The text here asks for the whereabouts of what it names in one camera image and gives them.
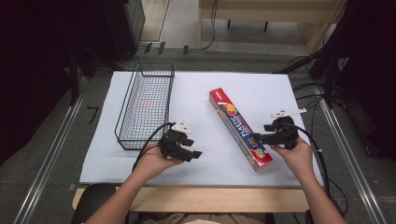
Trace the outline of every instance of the forearm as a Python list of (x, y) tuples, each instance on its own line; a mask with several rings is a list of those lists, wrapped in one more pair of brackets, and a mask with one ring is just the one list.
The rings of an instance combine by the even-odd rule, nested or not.
[(134, 198), (146, 180), (132, 173), (85, 223), (123, 223)]
[(346, 223), (315, 176), (299, 178), (315, 224)]

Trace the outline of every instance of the handheld controller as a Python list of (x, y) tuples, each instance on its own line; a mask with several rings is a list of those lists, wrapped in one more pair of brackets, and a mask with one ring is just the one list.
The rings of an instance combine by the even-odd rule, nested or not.
[(164, 158), (171, 157), (180, 161), (191, 161), (191, 159), (198, 159), (201, 156), (201, 151), (189, 151), (181, 147), (190, 147), (194, 143), (193, 140), (188, 138), (186, 133), (191, 133), (191, 131), (183, 122), (180, 122), (172, 125), (163, 134), (158, 145)]
[(254, 133), (253, 138), (265, 145), (285, 145), (285, 149), (292, 149), (296, 144), (296, 139), (299, 137), (298, 128), (294, 125), (294, 120), (290, 115), (301, 114), (306, 112), (306, 109), (297, 110), (283, 110), (279, 113), (271, 115), (276, 118), (272, 124), (265, 124), (264, 129), (267, 132), (275, 132), (268, 134)]

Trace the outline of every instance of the metal rail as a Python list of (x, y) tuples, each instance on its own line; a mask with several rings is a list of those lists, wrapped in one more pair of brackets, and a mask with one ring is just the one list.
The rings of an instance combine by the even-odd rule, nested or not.
[(49, 148), (49, 152), (47, 153), (47, 156), (44, 159), (32, 186), (29, 188), (27, 192), (27, 195), (21, 206), (21, 209), (14, 220), (14, 224), (20, 224), (20, 223), (22, 224), (29, 222), (29, 219), (35, 210), (35, 206), (37, 205), (37, 202), (40, 199), (41, 193), (43, 192), (43, 189), (46, 186), (47, 180), (50, 177), (52, 168), (55, 165), (55, 162), (62, 150), (64, 140), (70, 130), (70, 127), (73, 124), (73, 120), (77, 115), (77, 112), (83, 100), (87, 86), (88, 86), (87, 78), (83, 77), (81, 80), (81, 87), (82, 87), (81, 94), (77, 98), (75, 105), (69, 107), (67, 114), (64, 117), (64, 121), (62, 122), (61, 127), (59, 128), (59, 131), (56, 133), (52, 145)]
[[(324, 91), (321, 87), (316, 86), (315, 92), (317, 94), (322, 94)], [(356, 158), (352, 152), (352, 149), (347, 142), (347, 138), (344, 135), (343, 130), (341, 129), (340, 124), (332, 110), (326, 105), (325, 102), (321, 101), (320, 106), (326, 116), (327, 121), (330, 124), (332, 129), (332, 133), (335, 137), (335, 140), (340, 148), (341, 154), (344, 157), (344, 161), (346, 162), (346, 167), (348, 168), (353, 181), (355, 182), (356, 188), (361, 196), (361, 199), (366, 207), (367, 213), (370, 216), (370, 219), (373, 223), (384, 223), (385, 220), (384, 214), (382, 213), (381, 208), (379, 207), (378, 201), (373, 193), (369, 183), (367, 182), (366, 177), (364, 176), (361, 167), (359, 166)]]

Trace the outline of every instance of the red box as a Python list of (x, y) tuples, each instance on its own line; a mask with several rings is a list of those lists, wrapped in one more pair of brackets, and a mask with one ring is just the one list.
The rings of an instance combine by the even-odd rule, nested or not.
[(256, 172), (261, 171), (273, 159), (265, 151), (262, 143), (254, 140), (253, 131), (251, 131), (233, 102), (231, 102), (222, 88), (211, 91), (209, 100), (233, 136), (233, 139), (241, 148), (251, 167)]

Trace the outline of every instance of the person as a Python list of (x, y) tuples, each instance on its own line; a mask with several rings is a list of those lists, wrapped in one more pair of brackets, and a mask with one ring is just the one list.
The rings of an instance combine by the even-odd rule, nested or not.
[[(280, 146), (270, 147), (285, 160), (288, 167), (299, 180), (314, 222), (316, 224), (346, 223), (315, 177), (312, 147), (300, 137), (296, 142), (296, 147), (291, 150), (284, 149)], [(85, 224), (123, 223), (134, 198), (143, 185), (164, 170), (182, 163), (182, 161), (175, 159), (165, 159), (159, 147), (150, 146), (147, 148), (150, 148), (150, 150), (140, 159), (125, 182), (92, 214), (92, 216), (90, 216), (88, 220), (85, 221)], [(213, 220), (219, 220), (219, 222), (212, 222), (210, 220), (202, 222), (201, 215), (200, 218), (197, 218), (198, 220), (189, 223), (262, 223), (263, 221), (263, 219), (258, 220), (254, 217), (243, 217), (243, 215), (237, 214), (206, 217), (215, 217)], [(180, 214), (175, 214), (156, 221), (158, 221), (157, 223), (187, 223), (185, 222), (185, 218), (180, 218)]]

